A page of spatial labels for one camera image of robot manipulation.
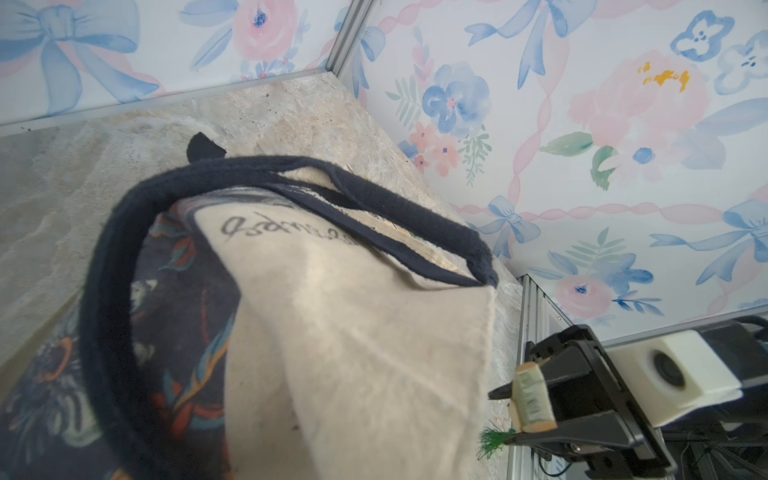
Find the dark green fan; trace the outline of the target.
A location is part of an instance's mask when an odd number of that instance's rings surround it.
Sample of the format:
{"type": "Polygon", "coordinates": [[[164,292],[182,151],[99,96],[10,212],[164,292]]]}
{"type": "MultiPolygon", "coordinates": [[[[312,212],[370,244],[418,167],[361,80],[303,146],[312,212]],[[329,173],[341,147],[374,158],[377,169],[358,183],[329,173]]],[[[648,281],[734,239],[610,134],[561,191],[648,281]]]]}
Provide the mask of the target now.
{"type": "Polygon", "coordinates": [[[544,374],[536,362],[517,366],[513,380],[491,390],[487,397],[507,402],[511,423],[507,429],[493,425],[482,430],[478,460],[490,458],[514,435],[546,432],[558,427],[544,374]]]}

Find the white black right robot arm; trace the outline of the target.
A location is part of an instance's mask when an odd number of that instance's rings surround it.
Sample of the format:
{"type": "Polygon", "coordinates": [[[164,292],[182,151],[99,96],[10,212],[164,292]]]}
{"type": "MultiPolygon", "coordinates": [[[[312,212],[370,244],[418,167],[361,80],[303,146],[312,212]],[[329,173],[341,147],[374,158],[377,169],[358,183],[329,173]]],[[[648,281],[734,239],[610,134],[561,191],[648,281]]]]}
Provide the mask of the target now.
{"type": "Polygon", "coordinates": [[[582,463],[591,479],[675,474],[669,447],[767,439],[767,322],[754,315],[605,347],[586,326],[528,344],[505,401],[507,429],[480,436],[486,459],[507,446],[582,463]]]}

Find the beige tote bag navy handles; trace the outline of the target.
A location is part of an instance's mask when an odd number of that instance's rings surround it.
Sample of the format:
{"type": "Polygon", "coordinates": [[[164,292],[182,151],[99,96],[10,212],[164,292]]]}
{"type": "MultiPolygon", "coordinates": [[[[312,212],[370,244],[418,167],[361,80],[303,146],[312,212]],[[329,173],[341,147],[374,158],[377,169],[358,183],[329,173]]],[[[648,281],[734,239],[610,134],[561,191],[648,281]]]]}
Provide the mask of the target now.
{"type": "Polygon", "coordinates": [[[2,404],[2,477],[467,478],[486,244],[336,164],[213,149],[115,206],[2,404]]]}

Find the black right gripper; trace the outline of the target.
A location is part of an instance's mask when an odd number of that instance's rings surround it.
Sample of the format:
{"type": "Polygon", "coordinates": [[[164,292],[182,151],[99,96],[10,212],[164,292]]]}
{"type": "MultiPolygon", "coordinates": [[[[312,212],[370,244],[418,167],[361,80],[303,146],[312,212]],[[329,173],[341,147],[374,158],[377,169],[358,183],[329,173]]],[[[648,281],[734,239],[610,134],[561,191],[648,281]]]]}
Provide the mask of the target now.
{"type": "Polygon", "coordinates": [[[514,379],[487,393],[513,397],[514,389],[549,393],[558,427],[520,433],[505,445],[527,445],[586,466],[590,479],[662,479],[677,462],[623,382],[592,330],[571,326],[532,346],[530,362],[514,379]]]}

